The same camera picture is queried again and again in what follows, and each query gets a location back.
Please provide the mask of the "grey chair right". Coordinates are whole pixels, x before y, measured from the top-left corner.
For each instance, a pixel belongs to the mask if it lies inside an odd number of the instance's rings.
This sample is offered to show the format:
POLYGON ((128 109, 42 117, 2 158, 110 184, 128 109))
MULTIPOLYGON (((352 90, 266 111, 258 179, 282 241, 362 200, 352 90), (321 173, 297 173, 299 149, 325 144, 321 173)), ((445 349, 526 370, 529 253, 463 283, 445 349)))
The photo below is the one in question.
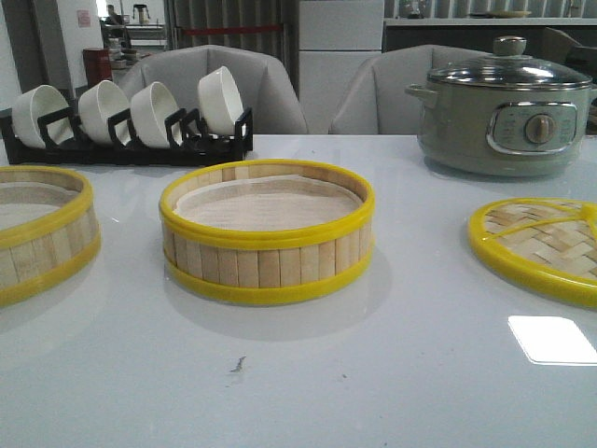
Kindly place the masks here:
POLYGON ((331 120, 330 134, 409 135, 419 131, 421 102, 405 93, 428 72, 484 56, 484 51, 421 45, 385 52, 362 63, 331 120))

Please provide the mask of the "bamboo steamer tier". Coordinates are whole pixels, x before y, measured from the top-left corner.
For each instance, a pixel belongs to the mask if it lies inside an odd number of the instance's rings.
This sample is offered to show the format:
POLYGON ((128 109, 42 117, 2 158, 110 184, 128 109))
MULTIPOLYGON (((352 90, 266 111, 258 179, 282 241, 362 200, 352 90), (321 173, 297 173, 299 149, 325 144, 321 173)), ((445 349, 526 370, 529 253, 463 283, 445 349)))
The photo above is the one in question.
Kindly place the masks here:
POLYGON ((90 181, 73 170, 49 166, 4 166, 1 184, 32 181, 76 190, 59 210, 1 229, 1 305, 28 299, 80 271, 101 247, 90 181))
POLYGON ((202 168, 172 182, 160 198, 163 252, 174 278, 222 301, 277 305, 307 301, 353 282, 373 252, 374 192, 365 178, 316 161, 253 160, 202 168), (191 222, 175 203, 222 182, 301 175, 345 187, 363 203, 337 220, 288 231, 222 230, 191 222))

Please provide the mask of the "white bowl far left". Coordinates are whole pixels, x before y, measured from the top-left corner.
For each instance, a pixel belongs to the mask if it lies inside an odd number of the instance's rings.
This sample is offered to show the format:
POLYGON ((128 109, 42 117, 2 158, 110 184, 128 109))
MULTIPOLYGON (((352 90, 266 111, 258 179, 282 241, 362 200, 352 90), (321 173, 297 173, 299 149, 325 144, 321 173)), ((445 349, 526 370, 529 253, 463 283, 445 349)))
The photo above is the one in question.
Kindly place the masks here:
POLYGON ((40 85, 17 98, 12 107, 13 128, 27 147, 46 146, 37 120, 68 106, 62 94, 53 86, 40 85))

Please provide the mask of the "green electric cooking pot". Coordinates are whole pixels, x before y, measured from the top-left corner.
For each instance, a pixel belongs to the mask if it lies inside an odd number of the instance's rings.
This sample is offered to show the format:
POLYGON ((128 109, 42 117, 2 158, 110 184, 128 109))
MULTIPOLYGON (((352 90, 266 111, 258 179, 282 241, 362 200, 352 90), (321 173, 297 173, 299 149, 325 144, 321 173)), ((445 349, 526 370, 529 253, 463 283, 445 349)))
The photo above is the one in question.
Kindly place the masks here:
POLYGON ((509 177, 552 175, 579 156, 590 84, 575 90, 503 90, 446 83, 411 84, 422 103, 419 146, 436 163, 509 177))

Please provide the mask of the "white bowl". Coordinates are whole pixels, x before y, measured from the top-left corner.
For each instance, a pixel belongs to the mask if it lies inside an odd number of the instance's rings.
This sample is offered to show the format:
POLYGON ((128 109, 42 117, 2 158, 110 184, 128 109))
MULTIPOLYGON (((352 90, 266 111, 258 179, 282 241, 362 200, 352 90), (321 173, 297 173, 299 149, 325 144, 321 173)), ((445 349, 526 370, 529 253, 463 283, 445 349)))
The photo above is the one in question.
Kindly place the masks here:
POLYGON ((112 146, 107 120, 130 108, 122 89, 111 80, 102 80, 85 91, 78 100, 78 115, 83 130, 96 144, 112 146))
POLYGON ((27 147, 46 146, 37 120, 68 106, 62 94, 53 86, 40 85, 17 98, 12 107, 13 128, 27 147))
POLYGON ((155 81, 137 92, 131 99, 131 117, 138 138, 147 147, 169 148, 165 120, 179 109, 161 82, 155 81))
POLYGON ((200 112, 209 131, 218 135, 234 135, 235 123, 244 109, 236 81, 226 66, 199 80, 198 98, 200 112))

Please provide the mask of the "red barrier belt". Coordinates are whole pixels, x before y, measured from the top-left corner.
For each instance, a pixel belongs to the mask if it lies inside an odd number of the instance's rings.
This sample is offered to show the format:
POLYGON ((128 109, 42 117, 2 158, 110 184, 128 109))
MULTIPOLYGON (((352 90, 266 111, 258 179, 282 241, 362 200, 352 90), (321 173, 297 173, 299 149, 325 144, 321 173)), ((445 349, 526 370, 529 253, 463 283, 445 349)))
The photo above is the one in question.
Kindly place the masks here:
POLYGON ((258 26, 238 26, 220 28, 182 28, 183 35, 253 35, 270 32, 282 32, 282 24, 268 24, 258 26))

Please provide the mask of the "red bin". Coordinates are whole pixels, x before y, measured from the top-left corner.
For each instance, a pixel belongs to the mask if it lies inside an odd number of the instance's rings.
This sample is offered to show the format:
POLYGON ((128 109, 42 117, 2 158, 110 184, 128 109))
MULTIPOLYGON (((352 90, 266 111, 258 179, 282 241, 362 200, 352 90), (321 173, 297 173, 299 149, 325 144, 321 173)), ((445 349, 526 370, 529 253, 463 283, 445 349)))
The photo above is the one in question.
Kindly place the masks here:
POLYGON ((82 56, 89 89, 103 80, 113 79, 108 49, 83 49, 82 56))

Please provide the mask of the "white cloth liner centre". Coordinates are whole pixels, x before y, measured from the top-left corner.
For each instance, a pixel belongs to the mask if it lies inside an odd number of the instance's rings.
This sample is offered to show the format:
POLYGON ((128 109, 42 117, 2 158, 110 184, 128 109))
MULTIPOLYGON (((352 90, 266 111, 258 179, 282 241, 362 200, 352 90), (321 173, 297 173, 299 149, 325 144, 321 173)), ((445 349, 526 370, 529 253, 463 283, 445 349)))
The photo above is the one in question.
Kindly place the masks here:
POLYGON ((175 203, 191 222, 234 231, 288 231, 340 219, 363 201, 339 185, 301 175, 241 179, 195 189, 175 203))

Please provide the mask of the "grey chair left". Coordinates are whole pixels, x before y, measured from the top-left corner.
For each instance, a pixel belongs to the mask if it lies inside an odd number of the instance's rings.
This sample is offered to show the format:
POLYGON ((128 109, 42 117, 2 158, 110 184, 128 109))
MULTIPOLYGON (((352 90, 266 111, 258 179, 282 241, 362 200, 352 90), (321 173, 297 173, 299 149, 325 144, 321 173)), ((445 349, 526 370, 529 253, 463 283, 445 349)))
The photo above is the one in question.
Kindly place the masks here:
POLYGON ((217 45, 168 50, 144 58, 118 82, 129 98, 151 83, 164 84, 180 107, 198 108, 199 80, 226 66, 257 134, 306 134, 307 121, 282 62, 273 56, 217 45))

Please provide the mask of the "white cabinet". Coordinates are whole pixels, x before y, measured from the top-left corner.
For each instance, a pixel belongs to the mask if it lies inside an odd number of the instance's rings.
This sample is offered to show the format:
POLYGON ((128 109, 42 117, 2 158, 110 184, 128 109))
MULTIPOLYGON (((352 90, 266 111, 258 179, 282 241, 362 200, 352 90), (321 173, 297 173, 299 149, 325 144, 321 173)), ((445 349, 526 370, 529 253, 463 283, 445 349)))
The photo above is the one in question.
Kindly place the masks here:
POLYGON ((357 68, 382 52, 383 1, 298 3, 298 98, 310 133, 328 131, 357 68))

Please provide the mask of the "grey chair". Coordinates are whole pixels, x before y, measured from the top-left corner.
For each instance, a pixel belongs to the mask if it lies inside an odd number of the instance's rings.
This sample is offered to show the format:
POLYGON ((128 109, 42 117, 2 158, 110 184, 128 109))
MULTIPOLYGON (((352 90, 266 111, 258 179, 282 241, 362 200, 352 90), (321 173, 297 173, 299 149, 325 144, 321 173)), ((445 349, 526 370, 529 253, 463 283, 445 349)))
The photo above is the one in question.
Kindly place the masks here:
POLYGON ((484 51, 421 45, 385 52, 362 63, 331 120, 330 134, 409 135, 419 131, 421 102, 405 93, 428 72, 484 56, 484 51))
POLYGON ((168 50, 144 58, 118 82, 129 98, 151 83, 164 84, 180 107, 198 108, 199 80, 226 66, 257 134, 306 134, 307 121, 282 62, 273 56, 217 45, 168 50))

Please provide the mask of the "dark counter with shelf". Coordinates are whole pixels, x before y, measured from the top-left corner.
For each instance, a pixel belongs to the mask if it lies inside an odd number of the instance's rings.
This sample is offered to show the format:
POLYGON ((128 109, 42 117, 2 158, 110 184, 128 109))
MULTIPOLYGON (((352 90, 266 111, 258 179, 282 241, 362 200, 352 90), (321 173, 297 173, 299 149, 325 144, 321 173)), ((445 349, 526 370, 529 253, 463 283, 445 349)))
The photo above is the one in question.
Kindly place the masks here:
POLYGON ((542 54, 543 30, 559 29, 589 46, 596 44, 596 20, 582 18, 526 19, 387 19, 384 21, 382 50, 392 51, 421 45, 489 51, 502 35, 527 39, 526 52, 542 54))

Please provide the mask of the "black dish rack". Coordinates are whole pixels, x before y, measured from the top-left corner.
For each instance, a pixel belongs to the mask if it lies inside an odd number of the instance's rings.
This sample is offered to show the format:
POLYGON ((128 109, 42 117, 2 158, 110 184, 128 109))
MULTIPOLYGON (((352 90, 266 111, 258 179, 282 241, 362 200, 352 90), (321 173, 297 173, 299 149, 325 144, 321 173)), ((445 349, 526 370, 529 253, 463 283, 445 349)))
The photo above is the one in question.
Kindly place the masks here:
POLYGON ((1 112, 1 133, 10 164, 111 164, 202 167, 241 161, 253 149, 253 115, 246 108, 234 124, 234 135, 208 133, 197 109, 181 108, 164 121, 166 148, 150 148, 136 135, 126 109, 107 120, 111 143, 99 145, 82 131, 81 118, 69 106, 38 120, 41 148, 27 147, 15 134, 11 111, 1 112))

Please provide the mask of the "glass pot lid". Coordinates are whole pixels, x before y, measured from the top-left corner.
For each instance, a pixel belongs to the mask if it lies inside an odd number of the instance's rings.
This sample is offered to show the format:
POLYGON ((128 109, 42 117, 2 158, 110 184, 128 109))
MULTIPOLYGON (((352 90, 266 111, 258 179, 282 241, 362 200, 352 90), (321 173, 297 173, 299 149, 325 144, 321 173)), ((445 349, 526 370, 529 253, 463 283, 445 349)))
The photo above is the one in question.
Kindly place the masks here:
POLYGON ((474 87, 513 90, 583 89, 591 77, 559 63, 524 54, 526 39, 514 35, 493 40, 493 53, 432 69, 427 79, 474 87))

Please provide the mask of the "woven bamboo steamer lid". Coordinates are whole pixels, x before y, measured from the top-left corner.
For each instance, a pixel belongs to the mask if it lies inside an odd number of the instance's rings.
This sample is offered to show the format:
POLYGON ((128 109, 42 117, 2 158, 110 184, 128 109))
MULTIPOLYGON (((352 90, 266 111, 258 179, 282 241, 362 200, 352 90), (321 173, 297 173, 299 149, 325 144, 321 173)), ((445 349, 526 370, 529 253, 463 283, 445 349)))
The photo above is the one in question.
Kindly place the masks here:
POLYGON ((468 221, 487 267, 528 289, 596 307, 596 204, 560 198, 488 203, 468 221))

